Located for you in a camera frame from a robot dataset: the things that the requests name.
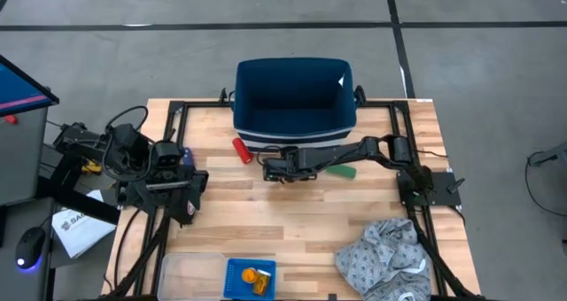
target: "wire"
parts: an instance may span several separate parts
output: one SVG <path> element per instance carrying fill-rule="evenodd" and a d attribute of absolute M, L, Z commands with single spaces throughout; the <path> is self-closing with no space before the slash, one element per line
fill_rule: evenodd
<path fill-rule="evenodd" d="M 62 127 L 61 124 L 54 123 L 54 122 L 52 122 L 52 121 L 50 121 L 50 120 L 46 120 L 46 122 L 48 122 L 48 123 L 50 123 L 51 125 L 56 126 L 56 127 Z"/>
<path fill-rule="evenodd" d="M 105 279 L 106 284 L 108 284 L 108 288 L 110 288 L 110 291 L 114 290 L 113 284 L 110 283 L 110 280 L 108 280 L 108 278 L 106 278 L 106 274 L 103 274 L 103 279 Z"/>
<path fill-rule="evenodd" d="M 139 130 L 142 125 L 145 123 L 145 121 L 148 118 L 148 108 L 143 106 L 143 105 L 138 105 L 138 106 L 133 106 L 130 107 L 127 110 L 124 110 L 122 112 L 119 112 L 118 114 L 116 114 L 113 118 L 111 118 L 108 123 L 106 123 L 105 125 L 105 131 L 108 133 L 108 131 L 110 130 L 111 125 L 114 123 L 114 121 L 116 121 L 117 119 L 119 119 L 120 117 L 122 117 L 124 114 L 132 112 L 134 110 L 144 110 L 144 117 L 142 118 L 142 121 L 140 121 L 140 124 L 138 124 L 138 126 L 136 127 L 136 130 Z"/>
<path fill-rule="evenodd" d="M 541 154 L 542 152 L 543 151 L 534 152 L 532 155 L 528 156 L 528 159 L 525 161 L 525 170 L 524 170 L 525 187 L 528 189 L 528 194 L 530 194 L 530 198 L 539 208 L 541 208 L 542 210 L 544 210 L 546 212 L 553 213 L 556 216 L 567 217 L 567 213 L 554 212 L 554 211 L 544 207 L 540 203 L 538 203 L 538 201 L 535 199 L 535 197 L 532 194 L 532 190 L 530 189 L 530 183 L 528 182 L 528 167 L 530 166 L 530 160 L 532 159 L 533 156 L 535 156 L 537 154 Z"/>
<path fill-rule="evenodd" d="M 73 142 L 68 143 L 66 147 L 69 148 L 69 146 L 71 146 L 71 145 L 79 144 L 79 145 L 82 145 L 82 146 L 85 146 L 85 147 L 89 147 L 89 148 L 91 148 L 95 151 L 98 151 L 98 149 L 96 147 L 94 147 L 94 145 L 87 145 L 87 143 L 94 143 L 96 145 L 100 142 L 101 141 L 98 140 L 98 139 L 96 139 L 96 140 L 95 139 L 78 140 L 78 141 L 73 141 Z"/>
<path fill-rule="evenodd" d="M 448 206 L 452 211 L 456 212 L 456 214 L 458 214 L 461 219 L 462 219 L 462 225 L 463 226 L 467 226 L 467 220 L 464 219 L 464 215 L 462 214 L 461 210 L 459 210 L 459 208 L 457 206 Z"/>
<path fill-rule="evenodd" d="M 423 153 L 423 154 L 431 154 L 431 155 L 441 157 L 441 158 L 449 158 L 449 156 L 447 156 L 447 155 L 441 155 L 441 154 L 438 154 L 438 153 L 436 153 L 434 151 L 430 151 L 430 150 L 417 150 L 417 152 L 420 152 L 420 153 Z"/>
<path fill-rule="evenodd" d="M 57 150 L 53 145 L 49 145 L 49 144 L 47 144 L 47 143 L 43 143 L 43 146 L 47 147 L 47 148 L 50 149 L 50 150 L 54 150 L 54 151 Z"/>
<path fill-rule="evenodd" d="M 40 164 L 45 165 L 45 166 L 50 167 L 50 168 L 53 168 L 53 169 L 57 169 L 56 166 L 47 164 L 47 163 L 45 163 L 45 162 L 40 162 Z"/>
<path fill-rule="evenodd" d="M 128 224 L 124 228 L 124 233 L 122 233 L 122 238 L 120 239 L 120 243 L 118 244 L 118 250 L 116 251 L 116 260 L 114 261 L 114 287 L 118 287 L 118 264 L 120 262 L 120 254 L 122 253 L 122 245 L 124 244 L 124 239 L 126 239 L 126 234 L 130 230 L 130 226 L 132 226 L 132 222 L 136 216 L 140 213 L 140 208 L 136 209 L 136 212 L 130 217 L 128 220 Z"/>
<path fill-rule="evenodd" d="M 39 226 L 37 226 L 37 227 L 42 227 L 42 226 L 43 226 L 43 224 L 45 223 L 45 221 L 49 220 L 49 219 L 50 219 L 51 217 L 53 217 L 53 213 L 50 213 L 50 215 L 49 215 L 49 216 L 47 216 L 47 217 L 46 217 L 46 218 L 45 218 L 45 219 L 44 219 L 44 220 L 42 221 L 42 223 L 41 223 L 41 224 L 39 224 Z"/>
<path fill-rule="evenodd" d="M 278 151 L 282 151 L 282 148 L 276 145 L 268 145 L 265 146 L 263 148 L 261 148 L 260 150 L 258 150 L 258 153 L 256 153 L 256 161 L 258 162 L 258 164 L 260 164 L 260 166 L 264 167 L 264 163 L 260 162 L 260 154 L 265 151 L 265 150 L 278 150 Z"/>

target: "red marker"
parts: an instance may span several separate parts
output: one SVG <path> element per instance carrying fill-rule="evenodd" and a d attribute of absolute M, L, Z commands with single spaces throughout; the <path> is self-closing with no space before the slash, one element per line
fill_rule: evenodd
<path fill-rule="evenodd" d="M 243 163 L 248 164 L 252 161 L 252 154 L 248 151 L 246 145 L 240 138 L 233 139 L 232 144 L 234 145 L 234 149 L 237 150 L 238 156 L 240 156 Z"/>
<path fill-rule="evenodd" d="M 4 116 L 4 120 L 13 125 L 18 124 L 18 118 L 14 115 L 6 115 Z"/>

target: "blue light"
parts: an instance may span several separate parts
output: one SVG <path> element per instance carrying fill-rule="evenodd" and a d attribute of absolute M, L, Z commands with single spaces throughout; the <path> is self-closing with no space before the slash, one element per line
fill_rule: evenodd
<path fill-rule="evenodd" d="M 37 269 L 39 269 L 39 266 L 42 264 L 42 257 L 43 257 L 43 254 L 41 256 L 39 256 L 39 258 L 37 259 L 37 262 L 35 262 L 35 265 L 29 267 L 28 269 L 22 269 L 22 268 L 18 267 L 19 271 L 23 274 L 34 273 L 35 271 L 37 271 Z"/>

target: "green object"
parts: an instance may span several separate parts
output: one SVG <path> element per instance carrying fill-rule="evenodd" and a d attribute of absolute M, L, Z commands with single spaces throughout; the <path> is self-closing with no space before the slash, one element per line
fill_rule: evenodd
<path fill-rule="evenodd" d="M 339 176 L 346 177 L 348 179 L 354 179 L 356 177 L 356 168 L 352 168 L 344 165 L 334 165 L 325 169 L 331 174 L 336 174 Z"/>

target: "plastic lid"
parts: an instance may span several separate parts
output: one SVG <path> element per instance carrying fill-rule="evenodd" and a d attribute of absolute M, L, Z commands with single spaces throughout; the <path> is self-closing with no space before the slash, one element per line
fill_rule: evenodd
<path fill-rule="evenodd" d="M 158 300 L 221 300 L 226 271 L 220 253 L 169 253 L 161 261 Z"/>

